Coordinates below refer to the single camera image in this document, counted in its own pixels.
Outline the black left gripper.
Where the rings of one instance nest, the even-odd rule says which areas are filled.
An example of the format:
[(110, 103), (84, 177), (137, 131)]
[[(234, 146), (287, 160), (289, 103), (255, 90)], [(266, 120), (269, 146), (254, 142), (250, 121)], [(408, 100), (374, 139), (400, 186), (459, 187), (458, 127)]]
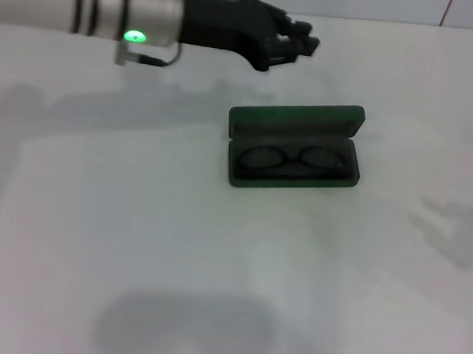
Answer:
[(258, 71), (310, 57), (320, 44), (309, 36), (310, 23), (293, 20), (261, 0), (183, 2), (182, 44), (231, 51)]

